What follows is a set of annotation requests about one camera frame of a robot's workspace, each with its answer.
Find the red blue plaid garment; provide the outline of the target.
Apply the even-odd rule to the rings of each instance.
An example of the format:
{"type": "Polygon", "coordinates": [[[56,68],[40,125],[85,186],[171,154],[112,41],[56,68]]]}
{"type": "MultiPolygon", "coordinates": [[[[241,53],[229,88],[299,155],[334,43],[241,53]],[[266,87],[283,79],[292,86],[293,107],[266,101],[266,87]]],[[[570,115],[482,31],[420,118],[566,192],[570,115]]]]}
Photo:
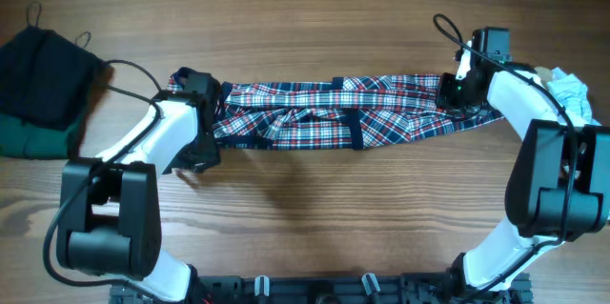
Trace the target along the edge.
{"type": "Polygon", "coordinates": [[[499,121],[496,110],[456,115],[436,104],[438,74],[335,77],[328,82],[221,84],[213,135],[224,148],[365,150],[499,121]]]}

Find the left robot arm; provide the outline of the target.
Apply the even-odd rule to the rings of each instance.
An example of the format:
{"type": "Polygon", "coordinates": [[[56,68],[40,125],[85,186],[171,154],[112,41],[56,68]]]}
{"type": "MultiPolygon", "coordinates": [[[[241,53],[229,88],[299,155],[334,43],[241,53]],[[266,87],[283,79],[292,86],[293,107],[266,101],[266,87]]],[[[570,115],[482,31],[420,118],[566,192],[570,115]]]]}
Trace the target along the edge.
{"type": "Polygon", "coordinates": [[[160,91],[145,118],[98,158],[64,168],[60,208],[43,244],[47,272],[78,286],[53,267],[91,276],[87,286],[129,289],[153,303],[202,303],[196,269],[161,248],[158,178],[174,169],[204,172],[220,153],[213,121],[215,89],[160,91]]]}

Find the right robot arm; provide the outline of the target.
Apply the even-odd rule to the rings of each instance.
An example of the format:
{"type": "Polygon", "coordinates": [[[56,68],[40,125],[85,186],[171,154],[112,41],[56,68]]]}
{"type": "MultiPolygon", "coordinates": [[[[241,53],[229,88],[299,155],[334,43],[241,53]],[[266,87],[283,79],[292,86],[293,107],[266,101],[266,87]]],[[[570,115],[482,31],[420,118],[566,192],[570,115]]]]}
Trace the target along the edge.
{"type": "Polygon", "coordinates": [[[609,130],[570,116],[524,65],[445,75],[441,90],[483,100],[521,139],[504,218],[442,278],[445,301],[495,299],[545,253],[607,225],[609,130]]]}

